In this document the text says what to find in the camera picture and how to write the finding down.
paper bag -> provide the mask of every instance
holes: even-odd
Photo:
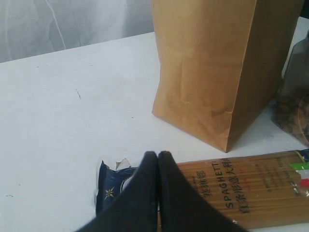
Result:
[[[303,0],[153,0],[153,114],[228,151],[276,92]]]

